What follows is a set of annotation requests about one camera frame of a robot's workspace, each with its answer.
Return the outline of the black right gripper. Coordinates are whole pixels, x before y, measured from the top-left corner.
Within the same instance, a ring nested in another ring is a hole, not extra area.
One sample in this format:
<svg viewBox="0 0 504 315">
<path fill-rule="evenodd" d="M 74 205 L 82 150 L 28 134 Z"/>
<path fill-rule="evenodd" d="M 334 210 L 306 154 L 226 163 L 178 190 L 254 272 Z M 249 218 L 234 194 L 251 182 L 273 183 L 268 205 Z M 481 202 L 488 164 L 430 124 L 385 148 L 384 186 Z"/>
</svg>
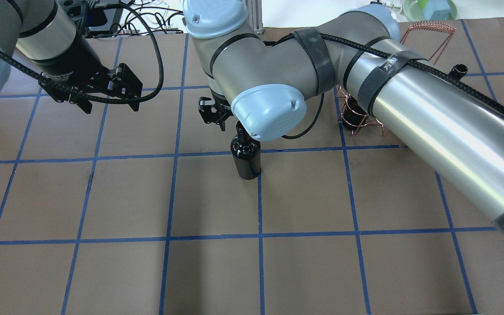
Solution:
<svg viewBox="0 0 504 315">
<path fill-rule="evenodd" d="M 226 131 L 226 120 L 233 116 L 231 106 L 226 100 L 200 97 L 198 111 L 205 124 L 216 124 L 221 131 Z"/>
</svg>

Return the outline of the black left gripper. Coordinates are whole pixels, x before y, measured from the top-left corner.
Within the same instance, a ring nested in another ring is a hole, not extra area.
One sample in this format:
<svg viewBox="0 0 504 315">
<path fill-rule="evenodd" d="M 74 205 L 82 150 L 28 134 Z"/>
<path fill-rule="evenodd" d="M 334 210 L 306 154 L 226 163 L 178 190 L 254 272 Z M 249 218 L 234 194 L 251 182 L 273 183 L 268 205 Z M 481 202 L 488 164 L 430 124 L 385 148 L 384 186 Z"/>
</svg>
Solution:
<svg viewBox="0 0 504 315">
<path fill-rule="evenodd" d="M 100 92 L 124 100 L 134 98 L 135 101 L 129 101 L 128 106 L 134 112 L 140 109 L 139 98 L 143 88 L 140 79 L 124 63 L 114 69 L 103 66 L 85 39 L 75 39 L 58 56 L 38 60 L 38 66 L 44 77 L 55 83 L 80 92 Z M 92 112 L 92 103 L 74 94 L 70 94 L 69 103 L 78 106 L 86 114 Z"/>
</svg>

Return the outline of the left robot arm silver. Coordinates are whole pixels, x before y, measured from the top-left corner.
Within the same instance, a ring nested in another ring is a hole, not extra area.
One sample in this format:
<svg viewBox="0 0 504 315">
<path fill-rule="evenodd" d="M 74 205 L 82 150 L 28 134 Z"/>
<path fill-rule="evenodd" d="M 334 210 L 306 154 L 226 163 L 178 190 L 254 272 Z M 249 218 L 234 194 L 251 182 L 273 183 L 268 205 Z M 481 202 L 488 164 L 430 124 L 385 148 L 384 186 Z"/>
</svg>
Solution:
<svg viewBox="0 0 504 315">
<path fill-rule="evenodd" d="M 40 68 L 38 84 L 55 102 L 89 114 L 92 102 L 79 94 L 101 93 L 129 100 L 137 112 L 142 82 L 126 64 L 105 67 L 85 38 L 105 8 L 99 0 L 0 0 L 0 92 L 18 49 Z"/>
</svg>

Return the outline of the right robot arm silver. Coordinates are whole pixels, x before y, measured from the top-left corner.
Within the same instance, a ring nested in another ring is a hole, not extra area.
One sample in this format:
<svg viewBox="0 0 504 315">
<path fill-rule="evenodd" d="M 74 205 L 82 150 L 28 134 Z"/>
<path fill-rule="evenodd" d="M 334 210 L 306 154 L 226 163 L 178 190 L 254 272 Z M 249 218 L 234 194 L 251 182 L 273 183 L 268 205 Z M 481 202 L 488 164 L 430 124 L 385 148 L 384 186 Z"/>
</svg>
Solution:
<svg viewBox="0 0 504 315">
<path fill-rule="evenodd" d="M 243 0 L 185 0 L 183 12 L 212 90 L 252 138 L 286 134 L 308 98 L 341 84 L 504 233 L 504 106 L 400 44 L 384 6 L 350 10 L 271 48 Z"/>
</svg>

